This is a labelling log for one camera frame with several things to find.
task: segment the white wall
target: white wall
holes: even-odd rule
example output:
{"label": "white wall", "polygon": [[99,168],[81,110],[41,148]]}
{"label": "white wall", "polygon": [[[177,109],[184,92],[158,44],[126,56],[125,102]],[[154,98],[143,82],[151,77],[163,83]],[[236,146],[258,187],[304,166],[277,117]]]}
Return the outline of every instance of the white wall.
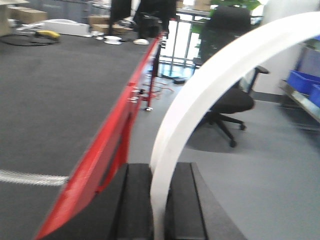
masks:
{"label": "white wall", "polygon": [[[319,6],[320,0],[269,0],[264,6],[262,24],[299,13],[317,11]],[[289,71],[294,69],[300,52],[301,46],[296,45],[262,63],[261,65],[267,68],[270,74],[261,74],[254,90],[282,95],[279,82],[281,79],[286,79]]]}

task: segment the red metal frame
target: red metal frame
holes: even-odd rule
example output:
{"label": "red metal frame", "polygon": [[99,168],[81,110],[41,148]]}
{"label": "red metal frame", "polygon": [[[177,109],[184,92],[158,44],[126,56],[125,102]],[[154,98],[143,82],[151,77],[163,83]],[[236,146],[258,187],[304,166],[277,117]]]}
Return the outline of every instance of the red metal frame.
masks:
{"label": "red metal frame", "polygon": [[[101,126],[95,140],[82,157],[70,180],[58,196],[51,212],[36,235],[40,239],[56,230],[81,211],[97,192],[108,185],[122,163],[127,162],[130,133],[136,119],[140,102],[135,86],[145,74],[146,65],[158,47],[159,39],[149,46],[142,61],[132,74],[127,86]],[[110,164],[106,178],[101,179]]]}

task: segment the gray floor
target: gray floor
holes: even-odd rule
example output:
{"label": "gray floor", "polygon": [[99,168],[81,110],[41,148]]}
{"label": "gray floor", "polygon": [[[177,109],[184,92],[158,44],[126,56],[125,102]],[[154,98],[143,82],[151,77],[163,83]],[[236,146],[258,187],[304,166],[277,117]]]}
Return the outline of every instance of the gray floor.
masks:
{"label": "gray floor", "polygon": [[[161,120],[183,87],[161,81],[175,92],[162,90],[152,112],[139,112],[131,163],[150,161]],[[295,120],[309,120],[308,116],[273,102],[256,101],[253,110],[234,117],[247,125],[245,131],[229,125],[236,148],[229,147],[216,126],[205,125],[192,134],[179,161],[197,163],[215,197],[249,240],[319,240],[319,131],[298,128]]]}

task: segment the chair armrest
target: chair armrest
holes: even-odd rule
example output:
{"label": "chair armrest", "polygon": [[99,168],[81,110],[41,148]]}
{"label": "chair armrest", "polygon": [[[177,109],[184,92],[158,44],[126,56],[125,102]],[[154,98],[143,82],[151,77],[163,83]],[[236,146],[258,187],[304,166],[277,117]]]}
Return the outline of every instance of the chair armrest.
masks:
{"label": "chair armrest", "polygon": [[256,66],[254,68],[254,70],[258,73],[258,74],[269,74],[270,72],[264,68],[263,66]]}

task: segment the metal shelf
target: metal shelf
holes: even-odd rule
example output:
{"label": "metal shelf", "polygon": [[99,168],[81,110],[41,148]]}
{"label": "metal shelf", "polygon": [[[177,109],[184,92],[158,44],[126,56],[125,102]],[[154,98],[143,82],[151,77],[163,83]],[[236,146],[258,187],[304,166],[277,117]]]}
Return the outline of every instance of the metal shelf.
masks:
{"label": "metal shelf", "polygon": [[298,106],[320,123],[320,107],[311,102],[307,95],[298,92],[284,80],[281,81],[280,88],[289,98],[296,102]]}

